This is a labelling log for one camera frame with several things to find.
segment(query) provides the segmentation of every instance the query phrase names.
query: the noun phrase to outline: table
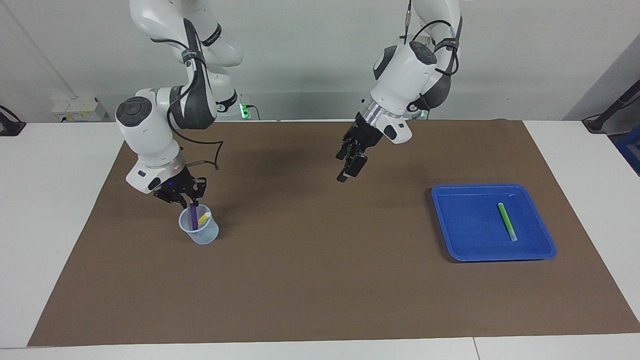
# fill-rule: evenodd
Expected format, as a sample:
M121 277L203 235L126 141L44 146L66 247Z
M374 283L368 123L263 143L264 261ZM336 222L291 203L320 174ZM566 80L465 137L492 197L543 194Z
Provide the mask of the table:
M581 123L525 125L640 317L640 178L606 136L589 134ZM22 348L121 144L115 124L30 124L21 136L0 139L0 359L632 359L640 353L640 334Z

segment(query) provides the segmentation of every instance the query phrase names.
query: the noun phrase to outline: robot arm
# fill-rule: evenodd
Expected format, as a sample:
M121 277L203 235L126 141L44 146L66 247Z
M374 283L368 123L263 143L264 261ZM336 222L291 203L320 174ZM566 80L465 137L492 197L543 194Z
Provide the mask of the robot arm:
M411 139L406 120L441 105L449 95L462 27L458 0L413 3L427 37L418 33L404 45L388 47L376 62L378 84L363 101L336 155L346 160L340 182L360 173L367 163L364 151L382 136L396 144Z
M191 176L173 132L176 127L207 129L216 120L220 104L213 89L223 89L226 93L222 94L228 95L230 82L220 80L226 74L209 69L223 71L222 67L235 66L243 52L210 16L208 0L131 0L129 5L137 27L152 41L174 47L186 68L188 85L143 89L118 107L118 126L138 154L127 182L143 193L153 192L186 208L182 194L197 203L204 194L206 179ZM207 34L205 40L201 40L201 33ZM235 90L232 94L236 101Z

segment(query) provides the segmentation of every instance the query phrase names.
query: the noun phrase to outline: yellow marker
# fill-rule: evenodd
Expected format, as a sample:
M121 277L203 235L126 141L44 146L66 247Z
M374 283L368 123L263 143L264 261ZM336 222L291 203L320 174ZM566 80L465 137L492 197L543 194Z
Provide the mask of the yellow marker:
M204 223L207 222L208 219L211 218L211 213L205 213L204 215L202 215L200 217L200 219L198 220L198 226L203 226Z

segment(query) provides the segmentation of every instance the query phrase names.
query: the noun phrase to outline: plastic cup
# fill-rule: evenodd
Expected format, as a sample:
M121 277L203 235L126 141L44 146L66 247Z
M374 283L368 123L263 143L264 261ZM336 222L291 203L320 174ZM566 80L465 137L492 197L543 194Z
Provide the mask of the plastic cup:
M204 205L199 205L197 208L198 218L205 213L211 212L211 210ZM202 224L199 229L193 230L191 228L191 213L189 208L186 208L180 214L178 218L178 225L189 235L189 237L198 245L207 245L213 242L220 233L220 227L213 220L213 217L209 218L206 223Z

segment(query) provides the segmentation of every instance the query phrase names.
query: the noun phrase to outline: blue tray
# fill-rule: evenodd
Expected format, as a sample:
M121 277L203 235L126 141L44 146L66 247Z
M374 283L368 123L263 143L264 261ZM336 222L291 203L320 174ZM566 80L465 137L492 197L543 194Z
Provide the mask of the blue tray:
M556 246L527 190L517 184L438 185L431 191L451 256L458 261L541 260ZM518 241L500 215L504 203Z

